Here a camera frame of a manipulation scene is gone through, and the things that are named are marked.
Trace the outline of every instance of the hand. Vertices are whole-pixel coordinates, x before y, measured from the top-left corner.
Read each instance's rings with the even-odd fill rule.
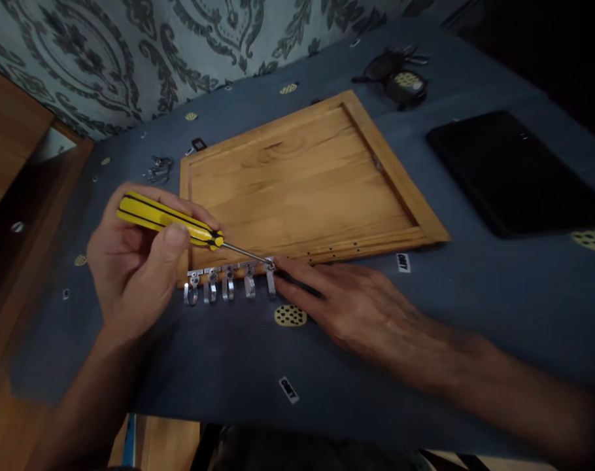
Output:
[[[190,245],[183,224],[174,223],[159,233],[119,219],[116,210],[130,190],[219,229],[202,206],[164,190],[133,183],[116,189],[90,238],[87,259],[104,329],[121,340],[138,338],[156,323],[171,299],[179,258]]]
[[[275,262],[321,293],[313,296],[275,277],[276,289],[342,348],[426,392],[437,393],[456,381],[457,352],[468,337],[423,315],[383,273],[348,264],[310,267],[281,257]]]

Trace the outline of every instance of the black tablet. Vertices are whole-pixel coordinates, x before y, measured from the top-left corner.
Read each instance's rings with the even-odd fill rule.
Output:
[[[508,112],[440,126],[427,140],[497,236],[595,227],[595,191]]]

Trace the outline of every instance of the yellow screwdriver handle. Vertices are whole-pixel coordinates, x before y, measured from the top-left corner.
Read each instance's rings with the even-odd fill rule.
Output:
[[[208,245],[211,250],[217,250],[224,244],[224,235],[220,230],[214,230],[191,216],[133,191],[125,194],[119,203],[116,215],[132,224],[155,231],[161,231],[170,223],[177,221],[185,225],[191,233],[192,244]]]

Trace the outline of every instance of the patterned wallpaper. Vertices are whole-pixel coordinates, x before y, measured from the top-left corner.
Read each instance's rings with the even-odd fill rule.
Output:
[[[0,72],[76,132],[100,141],[399,15],[435,11],[434,4],[0,0]],[[440,16],[461,1],[441,4]]]

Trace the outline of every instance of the screw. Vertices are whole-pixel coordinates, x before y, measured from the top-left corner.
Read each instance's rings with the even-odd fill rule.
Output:
[[[12,226],[10,226],[10,232],[18,234],[19,232],[23,232],[24,228],[25,228],[25,224],[18,221],[18,222],[15,222]]]

